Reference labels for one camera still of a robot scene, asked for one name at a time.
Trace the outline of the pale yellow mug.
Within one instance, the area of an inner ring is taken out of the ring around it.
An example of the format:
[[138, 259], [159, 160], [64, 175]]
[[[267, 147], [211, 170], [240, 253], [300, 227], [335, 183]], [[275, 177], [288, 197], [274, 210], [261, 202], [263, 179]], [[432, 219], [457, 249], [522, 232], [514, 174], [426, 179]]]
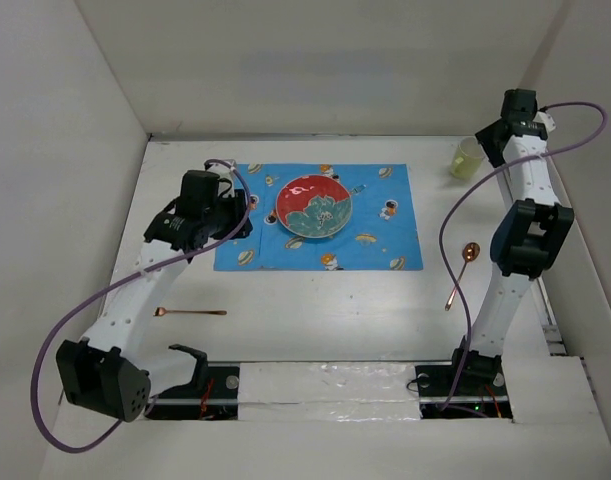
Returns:
[[450, 173], [457, 179], [470, 180], [485, 159], [486, 155], [478, 140], [473, 136], [466, 137], [456, 147]]

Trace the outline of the red and teal plate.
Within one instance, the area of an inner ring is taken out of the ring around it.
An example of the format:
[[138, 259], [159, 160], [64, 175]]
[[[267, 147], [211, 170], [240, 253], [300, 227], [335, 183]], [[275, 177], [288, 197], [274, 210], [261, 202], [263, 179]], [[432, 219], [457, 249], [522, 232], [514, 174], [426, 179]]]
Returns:
[[274, 211], [280, 224], [294, 235], [305, 239], [328, 238], [351, 219], [352, 195], [335, 179], [304, 175], [279, 190]]

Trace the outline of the copper spoon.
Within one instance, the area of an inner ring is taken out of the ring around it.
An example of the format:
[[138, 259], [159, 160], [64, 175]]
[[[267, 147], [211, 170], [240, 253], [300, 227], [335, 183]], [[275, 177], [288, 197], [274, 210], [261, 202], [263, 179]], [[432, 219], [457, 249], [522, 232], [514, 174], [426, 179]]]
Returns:
[[461, 252], [461, 257], [463, 259], [463, 265], [462, 268], [457, 276], [457, 282], [455, 284], [455, 286], [453, 287], [445, 305], [444, 305], [444, 310], [445, 311], [449, 311], [452, 308], [452, 305], [454, 303], [455, 297], [457, 295], [457, 290], [458, 290], [458, 286], [460, 285], [460, 282], [462, 281], [462, 278], [465, 274], [466, 268], [469, 264], [471, 264], [472, 262], [474, 262], [479, 254], [480, 254], [480, 245], [477, 242], [469, 242], [467, 243], [462, 252]]

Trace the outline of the copper fork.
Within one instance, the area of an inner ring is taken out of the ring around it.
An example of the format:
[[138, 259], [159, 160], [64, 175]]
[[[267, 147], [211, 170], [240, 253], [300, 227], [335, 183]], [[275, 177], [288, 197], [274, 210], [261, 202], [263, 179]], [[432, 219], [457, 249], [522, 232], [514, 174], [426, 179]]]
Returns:
[[182, 310], [182, 309], [167, 309], [164, 307], [157, 307], [154, 311], [155, 317], [163, 317], [166, 315], [213, 315], [213, 316], [225, 316], [226, 310]]

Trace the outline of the blue space-print cloth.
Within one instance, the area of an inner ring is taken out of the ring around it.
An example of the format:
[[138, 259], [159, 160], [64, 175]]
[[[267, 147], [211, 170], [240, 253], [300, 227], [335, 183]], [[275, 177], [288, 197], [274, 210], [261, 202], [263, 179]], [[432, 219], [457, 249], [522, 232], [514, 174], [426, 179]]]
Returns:
[[[403, 164], [242, 164], [251, 189], [252, 233], [216, 249], [214, 269], [242, 271], [421, 270], [423, 260], [407, 167]], [[276, 199], [289, 182], [322, 175], [347, 188], [352, 215], [328, 238], [287, 230]]]

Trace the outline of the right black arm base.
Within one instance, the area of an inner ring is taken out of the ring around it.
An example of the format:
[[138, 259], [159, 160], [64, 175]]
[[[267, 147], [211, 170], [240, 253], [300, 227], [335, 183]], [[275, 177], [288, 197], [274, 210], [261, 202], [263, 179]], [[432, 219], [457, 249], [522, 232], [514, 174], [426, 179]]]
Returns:
[[456, 369], [448, 364], [414, 366], [414, 376], [407, 381], [406, 388], [418, 396], [423, 420], [513, 418], [502, 371], [492, 379], [462, 373], [453, 395], [448, 398], [455, 373]]

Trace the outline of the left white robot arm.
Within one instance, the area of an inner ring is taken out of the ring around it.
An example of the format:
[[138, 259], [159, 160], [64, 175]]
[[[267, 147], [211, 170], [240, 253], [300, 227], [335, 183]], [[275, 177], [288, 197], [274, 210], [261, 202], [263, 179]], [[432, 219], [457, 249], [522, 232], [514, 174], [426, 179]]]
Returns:
[[179, 195], [144, 233], [135, 278], [117, 289], [100, 317], [77, 341], [64, 341], [56, 363], [69, 403], [131, 422], [150, 398], [178, 388], [201, 394], [208, 380], [206, 353], [181, 344], [144, 357], [140, 345], [174, 281], [209, 241], [222, 244], [252, 231], [247, 186], [226, 161], [209, 160], [187, 171]]

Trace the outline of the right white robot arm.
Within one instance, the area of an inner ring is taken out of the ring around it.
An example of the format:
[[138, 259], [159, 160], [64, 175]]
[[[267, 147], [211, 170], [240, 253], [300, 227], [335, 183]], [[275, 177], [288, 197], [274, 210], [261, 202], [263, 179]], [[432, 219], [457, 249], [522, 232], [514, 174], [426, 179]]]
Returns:
[[496, 172], [509, 175], [508, 211], [490, 245], [492, 275], [471, 333], [447, 369], [450, 387], [471, 395], [501, 373], [505, 337], [523, 296], [550, 269], [574, 222], [554, 193], [547, 164], [548, 131], [536, 93], [504, 93], [500, 119], [475, 134]]

